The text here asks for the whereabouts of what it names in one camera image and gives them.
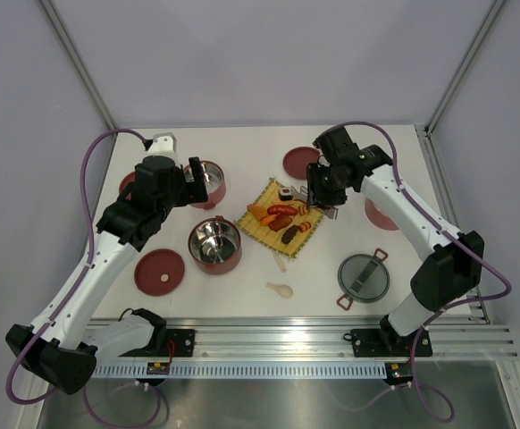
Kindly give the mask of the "sushi roll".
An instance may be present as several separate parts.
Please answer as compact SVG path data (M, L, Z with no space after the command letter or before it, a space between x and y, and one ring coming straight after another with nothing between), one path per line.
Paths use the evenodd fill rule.
M293 193L290 188L280 188L278 196L280 201L290 201L293 199Z

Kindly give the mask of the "metal tongs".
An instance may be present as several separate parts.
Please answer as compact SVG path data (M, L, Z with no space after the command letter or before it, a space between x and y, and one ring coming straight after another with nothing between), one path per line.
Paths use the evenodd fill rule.
M308 189L306 186L300 186L298 189L291 186L290 187L291 195L294 199L303 201L304 203L308 200ZM315 206L315 210L325 215L327 218L331 220L336 220L338 217L339 209L336 206L327 206L321 208L319 206Z

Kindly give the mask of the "red sausage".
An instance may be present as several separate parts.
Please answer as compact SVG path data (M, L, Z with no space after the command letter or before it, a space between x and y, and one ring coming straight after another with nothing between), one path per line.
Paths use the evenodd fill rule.
M298 210L294 206L273 205L267 208L267 214L295 216L298 214Z

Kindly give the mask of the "brown meat slice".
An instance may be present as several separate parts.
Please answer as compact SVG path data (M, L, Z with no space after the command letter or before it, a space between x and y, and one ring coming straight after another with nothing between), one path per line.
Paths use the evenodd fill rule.
M282 215L278 219L276 219L274 222L270 223L268 227L272 231L280 231L286 227L288 227L292 222L292 218L287 215Z

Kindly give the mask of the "fried chicken piece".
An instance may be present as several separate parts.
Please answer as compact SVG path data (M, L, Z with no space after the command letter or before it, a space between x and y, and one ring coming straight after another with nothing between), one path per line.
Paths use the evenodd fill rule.
M247 211L255 218L258 222L262 221L268 216L267 209L263 206L258 205L247 205Z

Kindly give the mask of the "dark chocolate pastry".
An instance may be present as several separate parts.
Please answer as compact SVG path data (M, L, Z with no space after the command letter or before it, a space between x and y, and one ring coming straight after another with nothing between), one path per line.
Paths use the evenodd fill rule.
M281 243L288 245L298 235L300 228L298 225L290 226L281 236Z

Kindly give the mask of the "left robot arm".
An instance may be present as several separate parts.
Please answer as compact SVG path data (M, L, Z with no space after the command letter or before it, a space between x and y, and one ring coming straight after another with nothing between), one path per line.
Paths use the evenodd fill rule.
M173 208L207 201L200 160L191 157L189 167L190 181L168 156L147 156L136 165L135 180L105 209L90 237L90 251L54 300L30 325L15 324L6 334L16 365L72 395L106 361L132 351L155 356L166 349L166 321L143 308L98 334L86 336L85 330L113 282Z

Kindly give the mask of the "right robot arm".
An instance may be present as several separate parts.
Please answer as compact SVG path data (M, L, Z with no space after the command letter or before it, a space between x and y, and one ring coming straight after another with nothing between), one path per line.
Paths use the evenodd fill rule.
M361 193L395 223L421 261L410 293L380 322L382 348L399 354L428 320L479 285L484 241L446 221L414 192L399 174L395 149L359 147L343 125L324 131L313 145L325 162L306 168L309 205L341 206L348 189Z

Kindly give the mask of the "back red lid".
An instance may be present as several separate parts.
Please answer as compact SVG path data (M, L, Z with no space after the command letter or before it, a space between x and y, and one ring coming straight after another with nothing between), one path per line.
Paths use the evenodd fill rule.
M282 160L283 169L290 177L305 181L307 166L316 163L321 152L314 147L295 147Z

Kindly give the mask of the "back left red steel bowl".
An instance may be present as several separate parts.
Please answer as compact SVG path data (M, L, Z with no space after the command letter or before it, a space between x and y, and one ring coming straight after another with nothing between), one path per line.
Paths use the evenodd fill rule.
M224 172L220 165L212 161L202 160L201 165L208 200L206 202L192 203L191 206L204 210L212 210L223 200L226 194Z

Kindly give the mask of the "red steel bowl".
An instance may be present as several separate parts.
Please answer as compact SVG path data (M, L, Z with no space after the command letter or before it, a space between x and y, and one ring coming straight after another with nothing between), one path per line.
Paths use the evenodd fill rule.
M242 239L234 223L217 215L192 229L188 237L188 250L202 272L223 275L239 264Z
M212 161L202 160L201 165L208 200L206 202L192 203L191 206L204 210L212 210L223 200L226 194L224 172L220 165Z
M397 231L398 226L373 203L369 198L365 199L365 214L368 220L376 227L385 231Z

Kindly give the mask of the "bamboo woven tray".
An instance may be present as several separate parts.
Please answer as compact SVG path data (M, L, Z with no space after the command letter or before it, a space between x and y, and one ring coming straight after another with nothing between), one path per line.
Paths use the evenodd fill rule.
M282 200L283 189L280 182L270 178L236 225L252 240L293 259L312 238L324 214L320 209L308 208L300 197Z

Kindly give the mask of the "front red steel bowl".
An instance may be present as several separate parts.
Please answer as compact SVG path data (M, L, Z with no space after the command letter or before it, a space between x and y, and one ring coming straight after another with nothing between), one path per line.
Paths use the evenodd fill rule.
M223 275L239 264L242 239L234 223L217 215L192 229L188 237L188 250L202 272Z

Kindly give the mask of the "far left red lid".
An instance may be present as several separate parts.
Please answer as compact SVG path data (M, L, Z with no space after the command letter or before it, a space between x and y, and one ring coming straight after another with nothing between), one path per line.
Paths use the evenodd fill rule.
M130 191L131 191L131 185L135 181L136 173L130 172L127 174L121 181L120 186L118 188L119 195L121 195L124 191L128 191L128 193L125 195L126 199L130 199Z

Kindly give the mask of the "right red steel bowl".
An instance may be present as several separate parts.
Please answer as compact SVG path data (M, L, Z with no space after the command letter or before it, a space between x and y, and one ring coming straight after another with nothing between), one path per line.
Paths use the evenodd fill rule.
M398 226L373 203L369 198L365 199L365 214L368 220L376 227L385 231L397 231Z

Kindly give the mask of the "front left red lid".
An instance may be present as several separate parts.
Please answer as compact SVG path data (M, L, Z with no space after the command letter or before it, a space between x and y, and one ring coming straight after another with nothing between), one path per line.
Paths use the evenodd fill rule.
M137 263L134 282L141 292L162 297L176 290L185 275L185 264L177 252L167 248L150 251Z

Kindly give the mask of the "beige spoon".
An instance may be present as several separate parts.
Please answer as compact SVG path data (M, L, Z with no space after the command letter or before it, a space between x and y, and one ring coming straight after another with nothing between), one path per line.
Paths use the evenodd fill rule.
M273 290L280 297L282 297L284 299L290 299L293 297L293 294L294 294L293 289L286 284L274 284L274 283L268 282L268 283L266 283L265 287L270 290Z

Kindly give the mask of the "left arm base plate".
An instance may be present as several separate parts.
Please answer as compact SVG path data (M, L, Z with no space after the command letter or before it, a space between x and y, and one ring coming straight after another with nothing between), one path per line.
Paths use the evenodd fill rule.
M191 358L195 346L196 331L193 329L166 328L154 333L149 343L141 349L124 354L127 358Z

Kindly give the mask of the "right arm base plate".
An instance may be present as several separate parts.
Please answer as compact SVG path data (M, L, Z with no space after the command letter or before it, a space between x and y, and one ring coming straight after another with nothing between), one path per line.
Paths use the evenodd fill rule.
M379 328L352 329L342 335L342 339L351 344L355 358L410 358L432 356L432 344L427 332L422 332L415 347L413 334L395 345L388 345L382 338Z

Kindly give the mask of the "aluminium rail frame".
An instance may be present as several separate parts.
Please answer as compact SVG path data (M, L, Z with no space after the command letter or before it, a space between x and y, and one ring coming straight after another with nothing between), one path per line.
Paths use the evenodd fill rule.
M175 319L196 331L192 357L174 362L374 362L379 379L96 379L21 412L20 428L520 428L520 362L511 331L491 321L477 294L470 316L429 327L432 356L412 385L402 357L354 357L342 335L371 319Z

